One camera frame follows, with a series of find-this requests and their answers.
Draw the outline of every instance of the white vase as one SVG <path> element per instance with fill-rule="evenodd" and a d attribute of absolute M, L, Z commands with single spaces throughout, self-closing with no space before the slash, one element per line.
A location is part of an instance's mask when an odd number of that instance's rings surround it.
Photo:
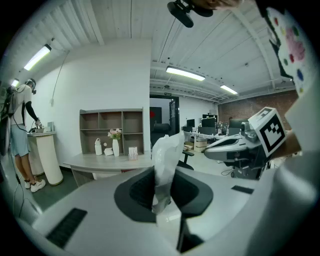
<path fill-rule="evenodd" d="M 112 140 L 112 149 L 115 157 L 119 156 L 119 143 L 117 139 Z"/>

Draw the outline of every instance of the white pedestal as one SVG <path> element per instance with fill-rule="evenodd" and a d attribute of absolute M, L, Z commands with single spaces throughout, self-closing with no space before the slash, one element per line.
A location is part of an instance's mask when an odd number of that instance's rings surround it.
<path fill-rule="evenodd" d="M 54 136 L 37 136 L 36 144 L 43 170 L 50 185 L 57 185 L 63 180 L 63 176 L 57 160 Z"/>
<path fill-rule="evenodd" d="M 40 161 L 40 156 L 37 147 L 37 140 L 33 136 L 28 136 L 28 142 L 31 149 L 29 152 L 29 161 L 31 165 L 32 174 L 34 176 L 39 176 L 45 173 L 42 163 Z"/>
<path fill-rule="evenodd" d="M 34 170 L 32 169 L 32 173 L 40 172 L 39 169 L 42 167 L 48 182 L 53 186 L 61 183 L 64 178 L 57 160 L 54 134 L 56 134 L 54 131 L 28 134 L 32 149 L 30 158 L 32 159 L 34 168 Z"/>

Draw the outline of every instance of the brick wall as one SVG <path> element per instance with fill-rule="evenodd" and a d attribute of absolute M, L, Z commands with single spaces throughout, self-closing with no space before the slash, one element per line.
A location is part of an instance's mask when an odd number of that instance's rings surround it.
<path fill-rule="evenodd" d="M 259 112 L 264 107 L 277 109 L 286 130 L 291 130 L 285 119 L 285 113 L 297 100 L 298 95 L 295 90 L 258 96 L 248 99 L 237 100 L 218 105 L 219 121 L 228 122 L 229 117 L 248 119 Z"/>

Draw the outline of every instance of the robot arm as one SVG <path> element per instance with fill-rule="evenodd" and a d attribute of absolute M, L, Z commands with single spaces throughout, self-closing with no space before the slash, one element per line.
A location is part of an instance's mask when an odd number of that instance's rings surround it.
<path fill-rule="evenodd" d="M 233 166 L 245 176 L 251 170 L 261 170 L 271 155 L 286 140 L 281 118 L 275 108 L 265 107 L 243 122 L 239 134 L 209 145 L 203 152 L 213 160 Z"/>

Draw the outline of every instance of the light blue skirt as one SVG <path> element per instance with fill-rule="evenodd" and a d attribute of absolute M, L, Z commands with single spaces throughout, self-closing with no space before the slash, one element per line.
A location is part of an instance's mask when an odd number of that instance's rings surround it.
<path fill-rule="evenodd" d="M 23 157 L 31 151 L 25 130 L 26 127 L 23 124 L 11 125 L 10 150 L 14 157 L 17 155 Z"/>

